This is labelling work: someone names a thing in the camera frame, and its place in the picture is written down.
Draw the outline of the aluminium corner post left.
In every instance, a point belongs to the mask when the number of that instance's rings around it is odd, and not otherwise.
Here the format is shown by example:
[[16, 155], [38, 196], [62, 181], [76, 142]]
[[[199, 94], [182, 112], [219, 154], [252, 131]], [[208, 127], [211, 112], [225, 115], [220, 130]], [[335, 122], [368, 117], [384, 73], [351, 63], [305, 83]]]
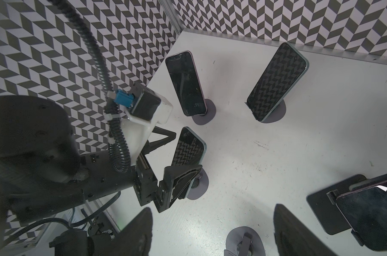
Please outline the aluminium corner post left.
[[181, 34], [184, 30], [184, 25], [181, 21], [181, 19], [178, 17], [178, 12], [173, 6], [172, 0], [159, 0], [160, 5], [164, 9], [164, 12], [168, 16], [169, 20], [171, 21], [172, 26], [174, 27], [174, 30], [178, 35]]

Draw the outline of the grey round stand middle back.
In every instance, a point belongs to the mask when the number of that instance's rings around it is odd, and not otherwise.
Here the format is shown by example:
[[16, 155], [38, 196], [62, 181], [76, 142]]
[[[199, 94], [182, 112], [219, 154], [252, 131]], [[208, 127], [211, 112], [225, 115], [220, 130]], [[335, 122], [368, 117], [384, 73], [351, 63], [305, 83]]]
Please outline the grey round stand middle back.
[[282, 100], [278, 106], [267, 116], [262, 123], [274, 123], [281, 120], [286, 114], [286, 104], [285, 101]]

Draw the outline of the grey round stand centre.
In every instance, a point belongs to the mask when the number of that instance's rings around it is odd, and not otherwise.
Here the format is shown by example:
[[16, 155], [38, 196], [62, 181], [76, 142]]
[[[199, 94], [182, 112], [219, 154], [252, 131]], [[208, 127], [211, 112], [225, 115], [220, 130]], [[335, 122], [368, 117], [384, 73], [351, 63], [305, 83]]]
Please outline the grey round stand centre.
[[258, 233], [246, 226], [233, 229], [225, 241], [225, 256], [265, 256], [266, 251]]

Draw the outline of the teal-edged phone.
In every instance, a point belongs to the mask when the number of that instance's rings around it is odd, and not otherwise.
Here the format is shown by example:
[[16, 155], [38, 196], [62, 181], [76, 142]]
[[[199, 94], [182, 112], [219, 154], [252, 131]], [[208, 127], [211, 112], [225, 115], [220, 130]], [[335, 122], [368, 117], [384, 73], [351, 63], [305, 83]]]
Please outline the teal-edged phone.
[[262, 122], [309, 68], [308, 60], [289, 43], [282, 43], [246, 100], [254, 118]]
[[183, 127], [177, 142], [171, 166], [198, 165], [207, 150], [204, 140], [189, 127]]

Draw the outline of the grey round stand far-left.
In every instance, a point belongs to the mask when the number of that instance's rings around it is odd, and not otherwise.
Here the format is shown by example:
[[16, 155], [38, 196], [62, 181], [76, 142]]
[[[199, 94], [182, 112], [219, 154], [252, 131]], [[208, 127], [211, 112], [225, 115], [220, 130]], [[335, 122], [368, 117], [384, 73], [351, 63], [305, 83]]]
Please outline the grey round stand far-left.
[[209, 123], [216, 115], [216, 106], [210, 99], [205, 99], [207, 111], [203, 115], [192, 116], [193, 121], [197, 125], [205, 125]]

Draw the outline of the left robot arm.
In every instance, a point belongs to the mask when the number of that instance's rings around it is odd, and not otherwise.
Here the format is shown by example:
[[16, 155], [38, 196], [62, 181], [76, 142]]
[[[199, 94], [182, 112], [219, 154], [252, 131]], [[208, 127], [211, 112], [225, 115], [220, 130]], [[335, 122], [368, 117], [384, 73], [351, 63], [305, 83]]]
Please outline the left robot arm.
[[[115, 90], [97, 40], [68, 1], [52, 1], [73, 24], [94, 60], [106, 100], [108, 149], [80, 155], [66, 111], [34, 96], [0, 96], [0, 250], [22, 234], [46, 223], [66, 231], [49, 246], [57, 256], [146, 256], [152, 243], [152, 212], [169, 209], [201, 172], [195, 162], [168, 166], [158, 181], [146, 154], [171, 142], [175, 133], [161, 128], [172, 105], [149, 88], [135, 84]], [[143, 210], [114, 238], [98, 242], [81, 229], [111, 203], [83, 221], [70, 223], [56, 214], [86, 201], [133, 187]]]

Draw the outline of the black phone front right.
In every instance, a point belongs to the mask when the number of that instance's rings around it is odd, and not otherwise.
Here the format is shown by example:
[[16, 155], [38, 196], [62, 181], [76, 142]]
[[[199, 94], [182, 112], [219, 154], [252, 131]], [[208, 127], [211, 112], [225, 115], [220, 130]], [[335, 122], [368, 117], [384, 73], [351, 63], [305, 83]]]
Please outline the black phone front right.
[[335, 204], [361, 244], [387, 251], [387, 180], [342, 194]]

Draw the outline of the black flat stand front right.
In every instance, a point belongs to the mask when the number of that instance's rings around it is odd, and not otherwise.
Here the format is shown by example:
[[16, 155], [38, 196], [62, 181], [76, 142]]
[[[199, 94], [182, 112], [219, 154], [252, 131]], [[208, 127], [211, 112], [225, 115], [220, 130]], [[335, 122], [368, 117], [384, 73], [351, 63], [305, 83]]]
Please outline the black flat stand front right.
[[[387, 174], [372, 179], [368, 179], [364, 175], [354, 175], [308, 195], [306, 200], [326, 233], [335, 235], [348, 229], [352, 233], [350, 225], [335, 204], [336, 198], [385, 180], [387, 180]], [[359, 245], [364, 246], [357, 239], [356, 241]]]

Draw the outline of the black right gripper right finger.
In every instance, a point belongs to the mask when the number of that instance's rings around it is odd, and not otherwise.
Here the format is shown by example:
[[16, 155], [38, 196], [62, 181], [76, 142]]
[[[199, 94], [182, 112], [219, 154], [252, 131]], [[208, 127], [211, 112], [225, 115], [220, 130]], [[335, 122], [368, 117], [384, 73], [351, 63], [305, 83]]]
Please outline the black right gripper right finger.
[[282, 204], [275, 206], [273, 224], [280, 256], [336, 256]]

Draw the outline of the purple-edged phone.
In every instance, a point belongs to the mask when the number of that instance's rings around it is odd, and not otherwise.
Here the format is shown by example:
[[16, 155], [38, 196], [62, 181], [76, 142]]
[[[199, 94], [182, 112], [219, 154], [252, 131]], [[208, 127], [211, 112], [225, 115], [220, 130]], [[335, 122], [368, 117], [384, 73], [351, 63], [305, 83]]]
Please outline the purple-edged phone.
[[169, 56], [165, 64], [185, 116], [205, 115], [207, 106], [190, 51]]

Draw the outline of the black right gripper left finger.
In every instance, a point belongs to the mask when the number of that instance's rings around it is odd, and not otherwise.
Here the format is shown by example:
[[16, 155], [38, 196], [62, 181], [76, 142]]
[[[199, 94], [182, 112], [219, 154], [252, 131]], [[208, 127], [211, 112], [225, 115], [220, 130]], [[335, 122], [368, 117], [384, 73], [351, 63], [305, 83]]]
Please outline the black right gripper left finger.
[[148, 256], [152, 243], [153, 217], [144, 208], [107, 248], [107, 256]]

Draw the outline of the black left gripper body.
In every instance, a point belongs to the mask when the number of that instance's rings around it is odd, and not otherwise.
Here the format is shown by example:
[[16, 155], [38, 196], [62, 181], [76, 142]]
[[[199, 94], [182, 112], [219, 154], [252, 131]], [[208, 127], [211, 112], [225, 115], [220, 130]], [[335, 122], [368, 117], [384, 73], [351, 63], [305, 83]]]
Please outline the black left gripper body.
[[143, 207], [155, 200], [158, 190], [158, 179], [142, 153], [137, 158], [135, 172], [133, 188], [140, 206]]

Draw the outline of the grey round stand near left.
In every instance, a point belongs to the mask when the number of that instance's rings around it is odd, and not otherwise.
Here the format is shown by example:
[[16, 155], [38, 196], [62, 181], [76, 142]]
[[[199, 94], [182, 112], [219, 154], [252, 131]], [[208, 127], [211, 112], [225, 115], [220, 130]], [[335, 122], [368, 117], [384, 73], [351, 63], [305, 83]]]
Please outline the grey round stand near left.
[[208, 190], [209, 178], [204, 169], [195, 177], [187, 193], [187, 198], [197, 200], [201, 198]]

